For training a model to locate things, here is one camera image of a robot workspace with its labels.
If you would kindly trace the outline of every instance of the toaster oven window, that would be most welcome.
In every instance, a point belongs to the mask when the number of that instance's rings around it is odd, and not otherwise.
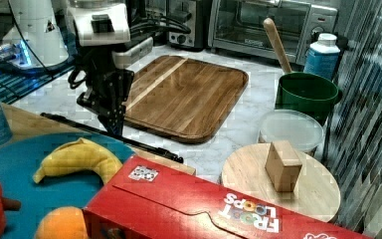
[[[278,28],[285,51],[296,55],[308,12],[309,4],[294,1],[282,1],[280,7],[275,7],[257,0],[221,0],[214,37],[243,47],[271,50],[263,27],[263,21],[270,17]]]

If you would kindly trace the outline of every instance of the green pot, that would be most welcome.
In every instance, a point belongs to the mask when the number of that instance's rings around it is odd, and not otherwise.
[[[326,78],[307,73],[289,73],[279,79],[275,109],[301,112],[324,125],[341,97],[341,90]]]

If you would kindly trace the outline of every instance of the teal plate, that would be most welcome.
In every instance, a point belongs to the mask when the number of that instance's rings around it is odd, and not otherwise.
[[[3,196],[21,201],[20,211],[6,211],[3,239],[34,238],[43,217],[63,206],[83,208],[103,186],[92,171],[60,177],[45,177],[40,184],[33,174],[42,160],[58,146],[87,138],[116,155],[124,163],[133,155],[131,148],[111,137],[90,133],[55,133],[25,139],[0,148],[0,183]]]

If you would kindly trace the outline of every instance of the bottle cap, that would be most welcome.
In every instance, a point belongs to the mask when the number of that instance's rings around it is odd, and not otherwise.
[[[318,43],[324,46],[334,46],[336,44],[336,36],[329,33],[321,33],[318,36]]]

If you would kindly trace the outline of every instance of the round wooden board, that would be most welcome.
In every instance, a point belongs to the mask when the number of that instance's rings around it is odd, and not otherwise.
[[[233,152],[225,162],[225,187],[328,222],[340,206],[340,190],[331,173],[315,158],[296,150],[302,169],[293,192],[276,192],[265,165],[270,144],[257,143]]]

